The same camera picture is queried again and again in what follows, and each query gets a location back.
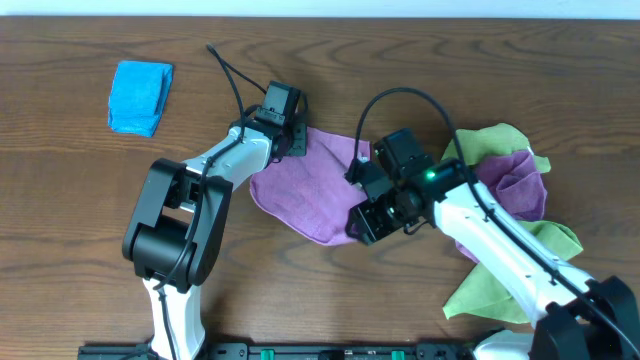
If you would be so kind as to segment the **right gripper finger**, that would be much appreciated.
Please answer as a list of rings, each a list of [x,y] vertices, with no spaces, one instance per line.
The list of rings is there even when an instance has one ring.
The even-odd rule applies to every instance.
[[[363,161],[355,158],[344,174],[346,181],[351,184],[360,184],[361,186],[373,183],[385,177],[384,171],[372,161]]]
[[[345,232],[365,245],[372,245],[399,228],[400,221],[393,208],[384,203],[362,202],[349,210]]]

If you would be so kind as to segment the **purple cloth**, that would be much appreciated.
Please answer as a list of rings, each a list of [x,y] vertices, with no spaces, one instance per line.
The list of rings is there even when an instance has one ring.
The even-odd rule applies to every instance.
[[[531,222],[543,218],[548,192],[528,150],[487,157],[474,171],[514,219]]]
[[[369,160],[370,143],[307,129],[303,157],[285,157],[250,179],[256,205],[284,224],[323,246],[353,243],[345,231],[349,210],[367,199],[344,178],[353,151]]]

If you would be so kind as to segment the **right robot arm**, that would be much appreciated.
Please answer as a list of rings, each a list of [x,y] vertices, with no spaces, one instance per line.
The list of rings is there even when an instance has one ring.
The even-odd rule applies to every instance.
[[[458,159],[435,164],[354,160],[345,178],[367,198],[346,231],[370,245],[425,221],[461,243],[516,300],[531,334],[503,330],[481,342],[476,359],[636,359],[639,314],[630,288],[602,282],[545,247],[514,220]]]

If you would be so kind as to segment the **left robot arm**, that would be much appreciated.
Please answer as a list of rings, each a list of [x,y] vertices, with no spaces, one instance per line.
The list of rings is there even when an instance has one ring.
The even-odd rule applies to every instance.
[[[153,337],[134,357],[201,355],[201,287],[220,251],[231,196],[271,163],[305,155],[306,115],[253,105],[203,154],[152,164],[122,246],[149,294],[154,325]]]

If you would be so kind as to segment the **crumpled purple cloth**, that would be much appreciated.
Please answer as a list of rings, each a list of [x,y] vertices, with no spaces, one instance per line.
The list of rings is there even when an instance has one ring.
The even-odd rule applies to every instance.
[[[487,157],[474,171],[514,219],[531,222],[543,218],[548,192],[528,150]]]

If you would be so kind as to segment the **upper green cloth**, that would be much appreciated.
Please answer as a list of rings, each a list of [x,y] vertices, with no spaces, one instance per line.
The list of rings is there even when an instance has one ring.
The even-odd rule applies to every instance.
[[[550,160],[536,155],[527,136],[510,124],[459,129],[456,136],[464,161],[481,174],[527,175],[551,170]]]

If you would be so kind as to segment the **green cloth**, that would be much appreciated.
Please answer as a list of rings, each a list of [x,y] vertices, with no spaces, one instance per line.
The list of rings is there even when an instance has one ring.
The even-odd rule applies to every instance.
[[[536,155],[527,136],[510,124],[459,129],[456,136],[464,161],[481,174],[527,175],[551,170],[550,160]]]
[[[565,225],[545,220],[519,220],[518,223],[564,260],[570,260],[583,251],[576,234]],[[458,241],[455,245],[476,266],[443,306],[445,317],[450,319],[468,314],[512,324],[528,323],[525,312],[496,277]]]

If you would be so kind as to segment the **lower green cloth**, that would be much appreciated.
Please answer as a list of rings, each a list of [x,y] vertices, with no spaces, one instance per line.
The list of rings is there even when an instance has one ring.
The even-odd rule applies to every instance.
[[[545,220],[519,220],[518,223],[564,260],[570,260],[583,251],[576,234],[565,225]],[[443,306],[445,317],[450,319],[468,314],[512,324],[528,323],[525,312],[496,277],[458,241],[455,245],[476,266]]]

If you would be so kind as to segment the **folded blue cloth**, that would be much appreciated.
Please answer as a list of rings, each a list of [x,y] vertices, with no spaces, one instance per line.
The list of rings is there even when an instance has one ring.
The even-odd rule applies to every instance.
[[[108,125],[116,133],[152,137],[173,80],[171,64],[121,61],[109,96]]]

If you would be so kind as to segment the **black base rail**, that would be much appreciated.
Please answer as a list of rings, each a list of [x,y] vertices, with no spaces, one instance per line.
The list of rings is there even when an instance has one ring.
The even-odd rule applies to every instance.
[[[144,344],[81,346],[79,360],[160,359]],[[201,360],[456,360],[475,359],[468,346],[420,343],[413,346],[247,345],[214,343],[196,355]]]

